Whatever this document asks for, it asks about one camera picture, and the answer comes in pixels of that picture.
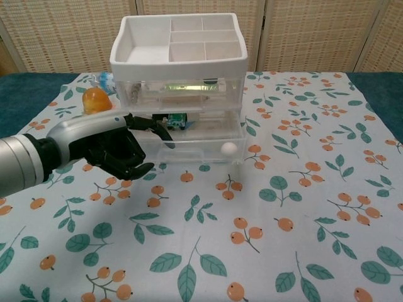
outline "robotic hand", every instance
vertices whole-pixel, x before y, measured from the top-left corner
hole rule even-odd
[[[138,179],[154,166],[130,130],[150,130],[172,141],[158,122],[109,110],[63,121],[47,137],[30,134],[0,139],[0,196],[7,196],[46,181],[54,169],[85,158],[118,179]],[[174,148],[174,143],[166,143]]]

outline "orange fruit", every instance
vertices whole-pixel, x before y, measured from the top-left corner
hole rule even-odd
[[[366,121],[375,121],[375,117],[372,116],[372,115],[365,115],[365,116],[364,116],[364,119],[365,119]]]
[[[133,295],[132,288],[128,284],[122,284],[116,291],[116,296],[121,300],[128,300]]]
[[[259,153],[262,148],[259,145],[251,145],[247,150],[252,153]]]
[[[8,213],[11,211],[11,209],[13,209],[12,206],[9,206],[9,205],[7,205],[7,206],[2,206],[2,207],[0,208],[0,216],[3,216],[3,215],[8,214]]]
[[[164,187],[162,186],[154,186],[151,188],[152,194],[162,194],[164,192]]]
[[[264,168],[266,167],[266,165],[262,162],[255,162],[254,163],[254,167],[259,169],[259,170],[264,170]]]
[[[151,197],[149,200],[147,200],[147,206],[149,208],[156,208],[161,204],[161,201],[158,198]]]
[[[232,232],[231,235],[231,241],[234,244],[241,244],[245,241],[245,237],[243,236],[242,233],[239,232]]]
[[[309,179],[301,178],[298,183],[303,187],[309,187],[312,183]]]
[[[242,285],[240,285],[238,282],[233,282],[231,283],[228,288],[227,288],[227,296],[230,298],[232,301],[241,301],[245,300],[245,289]]]
[[[113,282],[121,282],[126,276],[126,271],[123,269],[120,269],[119,271],[116,271],[112,275],[112,281]]]
[[[93,293],[85,293],[81,295],[81,302],[95,302],[95,295]]]
[[[32,202],[31,202],[31,209],[36,210],[37,208],[40,208],[41,206],[43,206],[46,202],[45,198],[32,198]]]
[[[109,177],[109,178],[106,179],[105,183],[109,184],[109,185],[116,184],[116,178],[115,177]]]
[[[231,191],[224,191],[224,192],[222,193],[222,197],[224,197],[224,198],[227,199],[227,200],[231,200],[231,199],[234,198],[234,193],[231,192]]]
[[[363,288],[356,288],[354,290],[354,298],[357,302],[372,302],[371,294]]]
[[[380,155],[380,154],[376,155],[375,158],[377,160],[380,160],[381,162],[384,162],[386,160],[386,157],[384,157],[383,155]]]
[[[181,181],[182,182],[191,182],[193,180],[193,175],[186,171],[186,173],[183,173],[181,175]]]
[[[337,217],[344,221],[349,221],[351,219],[350,214],[345,211],[338,211]]]
[[[391,146],[396,146],[396,142],[394,140],[386,140],[385,143]]]
[[[316,174],[312,175],[310,178],[312,178],[312,180],[315,181],[315,182],[325,181],[321,176],[316,175]]]
[[[121,187],[130,187],[132,183],[133,183],[132,181],[122,181],[120,185]]]
[[[373,158],[373,157],[365,157],[365,160],[367,161],[367,162],[369,162],[369,163],[374,163],[375,162],[375,159]]]
[[[53,266],[55,265],[55,263],[56,263],[55,255],[49,255],[42,259],[42,261],[39,263],[39,267],[43,270],[45,269],[54,270]]]
[[[371,203],[371,200],[368,198],[368,196],[364,196],[364,195],[358,195],[357,200],[358,200],[359,203],[362,203],[362,204],[370,204]]]
[[[98,278],[105,279],[109,276],[111,273],[111,270],[109,267],[103,266],[100,269],[98,269],[98,272],[96,273]]]
[[[275,220],[277,220],[278,227],[281,228],[283,231],[289,232],[294,228],[294,223],[289,218],[275,218]]]
[[[307,168],[307,169],[310,170],[310,171],[315,171],[315,172],[321,170],[320,165],[318,165],[318,164],[315,163],[315,162],[307,162],[307,163],[305,164],[305,168]]]
[[[253,226],[252,228],[249,229],[249,237],[253,239],[260,239],[263,236],[263,231],[261,228],[258,228],[256,226]]]
[[[247,221],[246,221],[245,218],[237,217],[237,218],[234,219],[234,225],[237,228],[244,229],[244,228],[247,227]]]
[[[128,197],[130,197],[130,191],[129,191],[129,190],[120,191],[120,192],[118,193],[118,197],[119,197],[119,198],[122,198],[122,199],[128,198]]]
[[[362,225],[370,225],[370,220],[368,219],[368,217],[366,217],[364,215],[358,214],[356,219]]]
[[[99,200],[99,198],[101,198],[100,193],[93,193],[89,196],[90,200],[96,201]]]
[[[92,87],[84,91],[82,105],[86,115],[112,109],[112,103],[107,93],[98,87]]]
[[[240,182],[233,182],[231,188],[235,191],[242,191],[242,184]]]
[[[345,201],[347,203],[349,203],[351,201],[351,196],[349,194],[346,194],[346,193],[339,193],[338,198],[341,201]]]
[[[326,150],[326,151],[331,151],[331,150],[333,150],[333,147],[330,146],[330,145],[323,145],[322,148],[323,148],[324,150]]]
[[[104,198],[103,203],[111,206],[115,202],[115,200],[116,198],[114,198],[113,196],[108,196]]]
[[[371,218],[379,218],[382,216],[377,209],[372,208],[371,206],[365,209],[365,213]]]
[[[217,189],[217,190],[225,190],[225,189],[227,189],[227,185],[226,184],[224,184],[223,182],[219,182],[218,184],[216,184],[215,185],[215,188]]]
[[[267,162],[267,161],[270,160],[271,157],[268,156],[268,155],[262,154],[262,155],[259,156],[259,158],[260,158],[260,160],[262,160],[263,162]]]
[[[87,171],[90,171],[92,168],[93,168],[92,165],[86,164],[86,165],[84,165],[84,167],[82,167],[82,170],[87,172]]]

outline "tablecloth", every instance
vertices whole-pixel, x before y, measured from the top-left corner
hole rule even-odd
[[[20,133],[80,115],[88,77]],[[248,73],[241,120],[239,166],[81,160],[0,199],[1,301],[402,301],[403,147],[347,76]]]

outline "white compartment tray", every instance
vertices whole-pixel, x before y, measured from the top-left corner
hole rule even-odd
[[[126,16],[110,64],[116,81],[233,78],[247,51],[232,13]]]

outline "orange berry print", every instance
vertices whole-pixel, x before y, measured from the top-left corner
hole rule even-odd
[[[55,255],[49,255],[42,259],[42,261],[39,263],[39,267],[43,270],[47,269],[54,270],[53,266],[55,265],[55,263],[56,263]]]
[[[181,182],[191,182],[193,180],[193,174],[186,171],[181,175]]]

